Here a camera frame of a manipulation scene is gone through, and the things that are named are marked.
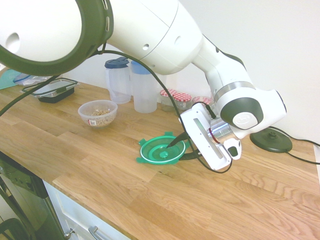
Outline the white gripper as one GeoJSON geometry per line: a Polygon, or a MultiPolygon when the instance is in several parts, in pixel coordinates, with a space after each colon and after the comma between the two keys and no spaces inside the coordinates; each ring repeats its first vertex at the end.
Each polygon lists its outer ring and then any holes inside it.
{"type": "Polygon", "coordinates": [[[193,105],[191,109],[183,112],[180,117],[180,122],[184,125],[187,133],[179,134],[167,145],[167,148],[186,140],[188,134],[199,150],[185,153],[180,157],[180,161],[193,160],[202,156],[210,169],[214,171],[231,165],[232,158],[223,145],[217,144],[208,132],[211,127],[212,118],[202,103],[193,105]]]}

